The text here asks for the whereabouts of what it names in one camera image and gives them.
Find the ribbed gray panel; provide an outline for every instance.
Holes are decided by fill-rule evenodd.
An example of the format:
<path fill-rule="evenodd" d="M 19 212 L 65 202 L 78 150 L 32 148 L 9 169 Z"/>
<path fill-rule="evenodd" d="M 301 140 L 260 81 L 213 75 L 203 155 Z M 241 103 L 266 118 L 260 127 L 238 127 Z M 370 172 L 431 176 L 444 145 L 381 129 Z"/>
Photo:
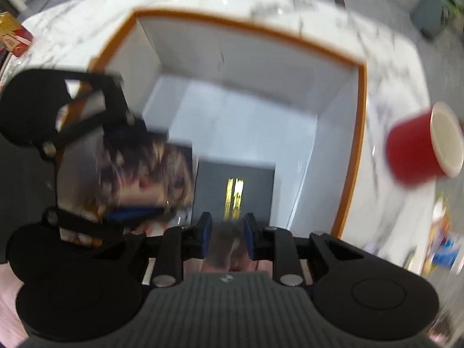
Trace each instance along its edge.
<path fill-rule="evenodd" d="M 325 321 L 303 289 L 276 284 L 264 272 L 234 273 L 229 282 L 222 276 L 194 274 L 153 290 L 126 326 L 104 338 L 70 344 L 33 337 L 22 347 L 436 347 L 425 334 L 399 342 L 350 336 Z"/>

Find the black box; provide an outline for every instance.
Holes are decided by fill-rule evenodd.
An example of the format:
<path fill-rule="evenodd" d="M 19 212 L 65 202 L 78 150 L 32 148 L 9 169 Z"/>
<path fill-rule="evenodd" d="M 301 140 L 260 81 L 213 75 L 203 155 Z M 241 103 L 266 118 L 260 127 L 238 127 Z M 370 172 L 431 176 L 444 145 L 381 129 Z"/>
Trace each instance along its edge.
<path fill-rule="evenodd" d="M 198 163 L 192 224 L 203 212 L 214 222 L 239 220 L 253 213 L 263 226 L 271 217 L 274 168 L 238 166 L 200 160 Z"/>

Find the open box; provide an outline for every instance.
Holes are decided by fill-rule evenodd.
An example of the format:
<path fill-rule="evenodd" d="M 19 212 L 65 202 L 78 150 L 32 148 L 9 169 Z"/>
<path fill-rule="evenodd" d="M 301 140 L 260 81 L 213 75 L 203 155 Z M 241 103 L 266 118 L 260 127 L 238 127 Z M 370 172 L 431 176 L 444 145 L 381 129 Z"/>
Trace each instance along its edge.
<path fill-rule="evenodd" d="M 360 61 L 254 23 L 150 9 L 128 18 L 90 70 L 121 74 L 129 108 L 195 156 L 275 166 L 271 225 L 341 235 L 363 140 Z M 75 103 L 65 124 L 102 108 Z M 76 211 L 92 192 L 101 136 L 66 149 L 60 207 Z"/>

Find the white marble tabletop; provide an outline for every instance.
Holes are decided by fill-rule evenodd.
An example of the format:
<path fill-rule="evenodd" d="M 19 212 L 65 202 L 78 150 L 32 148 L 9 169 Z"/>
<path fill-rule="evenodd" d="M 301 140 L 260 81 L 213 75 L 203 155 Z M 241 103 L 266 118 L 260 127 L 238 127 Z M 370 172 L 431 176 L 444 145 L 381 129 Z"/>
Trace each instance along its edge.
<path fill-rule="evenodd" d="M 354 197 L 342 239 L 412 271 L 425 255 L 435 182 L 404 190 L 384 158 L 384 141 L 397 121 L 430 105 L 421 61 L 406 38 L 322 0 L 72 0 L 23 24 L 34 34 L 28 53 L 12 58 L 1 81 L 27 67 L 87 68 L 136 7 L 174 7 L 277 25 L 316 38 L 367 62 L 367 124 Z"/>

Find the orange edge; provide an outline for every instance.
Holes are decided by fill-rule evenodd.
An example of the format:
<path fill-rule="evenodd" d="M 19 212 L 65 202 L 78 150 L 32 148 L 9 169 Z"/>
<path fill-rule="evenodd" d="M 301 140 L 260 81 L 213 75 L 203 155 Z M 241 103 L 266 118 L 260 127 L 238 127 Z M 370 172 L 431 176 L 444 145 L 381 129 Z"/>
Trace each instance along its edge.
<path fill-rule="evenodd" d="M 354 125 L 353 144 L 351 146 L 351 154 L 348 163 L 347 175 L 345 184 L 343 186 L 342 197 L 338 207 L 337 215 L 332 226 L 331 234 L 340 238 L 345 226 L 348 216 L 351 199 L 353 197 L 354 186 L 356 184 L 356 177 L 358 174 L 359 162 L 361 157 L 361 148 L 363 146 L 362 140 L 364 136 L 364 124 L 366 120 L 366 94 L 367 94 L 367 69 L 366 65 L 360 61 L 338 52 L 335 49 L 327 48 L 322 44 L 315 43 L 310 39 L 303 39 L 301 37 L 293 36 L 285 31 L 278 29 L 270 29 L 266 26 L 247 21 L 237 21 L 236 19 L 229 19 L 210 14 L 198 13 L 194 11 L 184 10 L 170 10 L 170 9 L 139 9 L 134 11 L 128 19 L 121 25 L 116 34 L 108 41 L 104 49 L 101 51 L 98 58 L 90 62 L 89 71 L 104 71 L 111 61 L 117 49 L 122 44 L 127 35 L 134 28 L 137 18 L 140 17 L 167 17 L 167 18 L 181 18 L 196 21 L 203 21 L 221 26 L 227 26 L 235 30 L 250 31 L 259 34 L 279 39 L 287 43 L 304 47 L 307 50 L 318 52 L 331 59 L 336 59 L 348 65 L 359 67 L 359 87 L 358 87 L 358 105 L 356 111 L 356 121 Z M 82 93 L 85 88 L 81 85 L 78 95 Z M 73 103 L 68 112 L 68 116 L 64 124 L 70 124 L 79 120 L 80 115 L 85 106 L 85 99 L 81 103 Z"/>
<path fill-rule="evenodd" d="M 351 145 L 351 154 L 348 162 L 347 176 L 343 186 L 340 205 L 338 206 L 337 215 L 332 226 L 330 234 L 341 238 L 343 228 L 348 216 L 351 199 L 353 198 L 354 186 L 358 176 L 359 162 L 361 159 L 361 150 L 363 148 L 362 140 L 364 137 L 364 126 L 366 122 L 366 100 L 367 100 L 367 67 L 365 64 L 359 66 L 359 85 L 358 85 L 358 106 L 356 110 L 356 120 L 354 123 L 353 144 Z"/>

